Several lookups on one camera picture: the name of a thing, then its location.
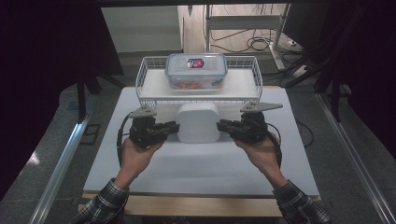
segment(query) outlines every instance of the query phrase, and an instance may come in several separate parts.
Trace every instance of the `plastic food container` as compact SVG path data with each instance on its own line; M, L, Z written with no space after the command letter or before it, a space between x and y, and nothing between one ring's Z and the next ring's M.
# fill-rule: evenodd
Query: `plastic food container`
M171 54L165 74L175 91L217 91L227 75L223 54Z

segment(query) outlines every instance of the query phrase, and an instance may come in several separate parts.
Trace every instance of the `label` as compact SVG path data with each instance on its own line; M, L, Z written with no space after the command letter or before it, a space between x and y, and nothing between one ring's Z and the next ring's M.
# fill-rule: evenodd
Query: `label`
M189 59L187 61L187 66L189 68L202 68L202 67L204 67L204 60L202 60L202 59Z

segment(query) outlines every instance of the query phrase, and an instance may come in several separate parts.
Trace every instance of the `container lid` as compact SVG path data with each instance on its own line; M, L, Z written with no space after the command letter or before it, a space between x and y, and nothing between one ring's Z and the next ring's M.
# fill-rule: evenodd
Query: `container lid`
M227 64L223 54L171 54L165 74L173 76L225 76Z

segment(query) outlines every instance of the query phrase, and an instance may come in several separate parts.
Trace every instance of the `wrist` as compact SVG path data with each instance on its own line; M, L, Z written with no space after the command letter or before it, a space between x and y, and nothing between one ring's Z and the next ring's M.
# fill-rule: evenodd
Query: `wrist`
M288 184L288 180L283 176L279 167L273 167L273 169L261 169L261 172L265 175L274 189L280 189Z
M137 178L133 172L128 172L127 170L120 169L119 173L114 180L114 184L120 189L127 190L131 186L132 182Z

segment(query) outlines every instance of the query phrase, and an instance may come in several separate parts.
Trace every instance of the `black curtain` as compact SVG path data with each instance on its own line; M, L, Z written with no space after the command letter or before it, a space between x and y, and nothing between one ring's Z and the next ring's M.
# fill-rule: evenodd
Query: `black curtain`
M396 158L396 6L371 1L338 60L342 82L352 93L348 101Z
M0 10L2 199L52 121L62 90L80 75L122 70L99 7L12 1Z

